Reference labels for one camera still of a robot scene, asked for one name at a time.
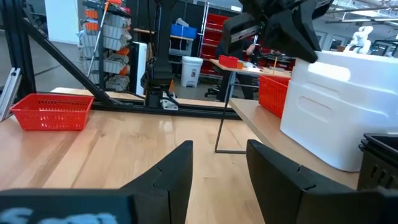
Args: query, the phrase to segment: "red plastic basket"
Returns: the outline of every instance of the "red plastic basket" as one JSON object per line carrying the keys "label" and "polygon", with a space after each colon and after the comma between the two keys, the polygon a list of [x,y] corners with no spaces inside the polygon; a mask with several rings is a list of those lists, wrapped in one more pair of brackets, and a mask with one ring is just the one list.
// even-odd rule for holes
{"label": "red plastic basket", "polygon": [[30,94],[11,111],[23,130],[82,130],[93,103],[92,96]]}
{"label": "red plastic basket", "polygon": [[284,112],[289,80],[284,77],[259,77],[259,104],[278,118],[282,118]]}
{"label": "red plastic basket", "polygon": [[218,62],[220,63],[220,65],[224,65],[228,68],[236,68],[238,66],[238,60],[239,59],[236,57],[225,55],[220,55],[220,57],[218,58]]}

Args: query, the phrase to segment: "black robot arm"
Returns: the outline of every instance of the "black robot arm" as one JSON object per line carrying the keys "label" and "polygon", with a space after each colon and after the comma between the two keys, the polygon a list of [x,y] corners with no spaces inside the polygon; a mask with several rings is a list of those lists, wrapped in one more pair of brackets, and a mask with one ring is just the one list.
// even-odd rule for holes
{"label": "black robot arm", "polygon": [[321,51],[312,20],[323,16],[333,0],[239,0],[244,13],[225,21],[223,50],[240,49],[238,40],[258,34],[262,46],[316,62]]}

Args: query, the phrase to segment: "orange handle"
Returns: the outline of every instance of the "orange handle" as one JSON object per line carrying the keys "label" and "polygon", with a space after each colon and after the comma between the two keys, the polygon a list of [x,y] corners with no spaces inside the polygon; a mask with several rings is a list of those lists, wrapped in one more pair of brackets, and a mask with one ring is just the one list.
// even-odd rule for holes
{"label": "orange handle", "polygon": [[105,12],[108,11],[108,8],[109,8],[109,2],[106,2],[105,3]]}

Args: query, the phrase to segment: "blue box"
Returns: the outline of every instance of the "blue box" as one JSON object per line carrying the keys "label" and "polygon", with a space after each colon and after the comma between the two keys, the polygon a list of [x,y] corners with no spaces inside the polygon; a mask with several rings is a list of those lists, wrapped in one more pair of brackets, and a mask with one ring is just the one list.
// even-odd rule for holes
{"label": "blue box", "polygon": [[171,35],[195,39],[197,37],[197,29],[172,24]]}

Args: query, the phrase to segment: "black plastic part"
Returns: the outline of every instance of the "black plastic part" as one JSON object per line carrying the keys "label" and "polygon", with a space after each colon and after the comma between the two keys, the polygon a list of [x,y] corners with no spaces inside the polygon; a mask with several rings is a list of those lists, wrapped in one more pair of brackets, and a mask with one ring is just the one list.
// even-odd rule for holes
{"label": "black plastic part", "polygon": [[232,43],[231,35],[258,25],[253,17],[248,13],[242,13],[226,20],[223,24],[223,41],[221,48],[225,54],[233,54],[238,50],[242,50],[242,43],[240,41]]}
{"label": "black plastic part", "polygon": [[357,192],[255,141],[247,144],[250,179],[267,224],[396,223],[398,191]]}
{"label": "black plastic part", "polygon": [[311,13],[315,10],[316,6],[317,1],[303,2],[293,14],[293,22],[311,48],[315,51],[322,51],[313,28],[311,17]]}
{"label": "black plastic part", "polygon": [[184,224],[192,166],[193,143],[185,141],[119,190],[4,190],[0,222]]}
{"label": "black plastic part", "polygon": [[[312,20],[326,13],[333,0],[327,1],[274,1],[239,0],[246,12],[252,16],[250,23],[259,26],[259,39],[264,47],[279,50],[291,57],[298,57],[310,63],[318,60],[314,51],[321,50],[313,29]],[[231,27],[241,27],[247,21],[229,19],[232,23],[223,30],[230,35]],[[234,50],[232,43],[225,43],[225,49]]]}
{"label": "black plastic part", "polygon": [[398,189],[398,136],[365,134],[359,145],[363,151],[358,189],[382,186]]}
{"label": "black plastic part", "polygon": [[280,50],[291,57],[298,57],[310,63],[318,60],[314,49],[296,28],[290,11],[278,12],[271,16],[260,38],[267,48]]}

